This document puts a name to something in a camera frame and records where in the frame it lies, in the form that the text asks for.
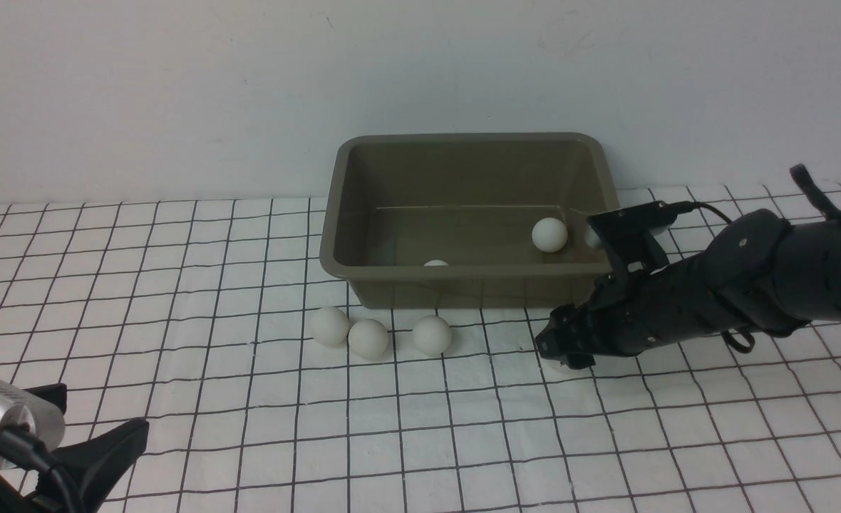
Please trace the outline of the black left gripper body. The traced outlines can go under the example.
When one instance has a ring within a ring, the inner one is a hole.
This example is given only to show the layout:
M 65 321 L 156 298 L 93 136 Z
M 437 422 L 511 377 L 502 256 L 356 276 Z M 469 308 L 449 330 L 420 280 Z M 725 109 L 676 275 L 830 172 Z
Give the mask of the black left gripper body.
M 68 387 L 26 390 L 68 411 Z M 133 418 L 75 445 L 48 449 L 23 428 L 1 432 L 0 454 L 18 464 L 0 470 L 0 512 L 97 512 L 147 448 L 150 425 Z

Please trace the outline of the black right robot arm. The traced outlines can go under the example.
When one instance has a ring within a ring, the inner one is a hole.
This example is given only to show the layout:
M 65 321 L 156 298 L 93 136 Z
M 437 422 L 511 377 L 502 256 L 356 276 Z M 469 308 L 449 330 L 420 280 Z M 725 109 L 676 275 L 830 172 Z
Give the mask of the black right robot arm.
M 791 224 L 759 209 L 727 224 L 698 254 L 671 263 L 655 240 L 697 202 L 646 202 L 594 215 L 612 263 L 589 299 L 551 312 L 535 337 L 541 358 L 570 369 L 718 335 L 750 353 L 754 334 L 785 338 L 813 321 L 841 322 L 841 209 Z

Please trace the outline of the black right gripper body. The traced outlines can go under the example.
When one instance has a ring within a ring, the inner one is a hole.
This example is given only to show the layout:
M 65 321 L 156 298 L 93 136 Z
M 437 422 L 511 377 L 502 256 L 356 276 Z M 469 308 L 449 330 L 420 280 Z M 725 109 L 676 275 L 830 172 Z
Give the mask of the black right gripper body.
M 630 358 L 683 341 L 683 277 L 645 277 L 622 299 L 601 285 L 584 304 L 558 306 L 535 335 L 542 358 L 571 370 L 592 367 L 599 356 Z

